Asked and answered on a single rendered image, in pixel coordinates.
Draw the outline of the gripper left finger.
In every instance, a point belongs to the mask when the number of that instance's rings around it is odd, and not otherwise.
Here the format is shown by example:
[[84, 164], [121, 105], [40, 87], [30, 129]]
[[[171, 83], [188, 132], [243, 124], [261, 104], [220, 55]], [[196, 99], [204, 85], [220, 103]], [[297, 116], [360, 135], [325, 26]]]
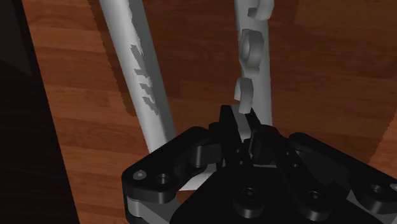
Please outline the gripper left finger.
[[240, 113], [238, 105], [222, 106], [219, 121], [208, 128], [191, 127], [122, 173], [126, 218], [147, 218], [148, 206], [174, 207], [177, 192], [193, 178], [210, 176], [239, 153], [256, 113]]

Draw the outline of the dark block furniture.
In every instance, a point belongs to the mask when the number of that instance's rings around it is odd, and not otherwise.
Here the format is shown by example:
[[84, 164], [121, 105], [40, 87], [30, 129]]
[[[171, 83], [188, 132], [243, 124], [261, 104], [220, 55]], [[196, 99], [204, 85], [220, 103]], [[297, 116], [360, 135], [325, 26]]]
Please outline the dark block furniture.
[[22, 0], [0, 0], [0, 224], [80, 224]]

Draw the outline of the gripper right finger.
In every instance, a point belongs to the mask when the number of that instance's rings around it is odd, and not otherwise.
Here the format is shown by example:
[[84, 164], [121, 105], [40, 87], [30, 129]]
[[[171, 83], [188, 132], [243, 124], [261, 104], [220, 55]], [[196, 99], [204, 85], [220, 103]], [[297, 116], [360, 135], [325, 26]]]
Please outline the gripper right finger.
[[278, 141], [290, 147], [326, 189], [337, 193], [380, 221], [397, 221], [397, 179], [365, 164], [307, 134], [295, 132], [284, 137], [269, 125], [262, 125], [254, 111], [247, 114], [251, 129], [249, 147], [256, 165], [276, 166], [266, 143]]

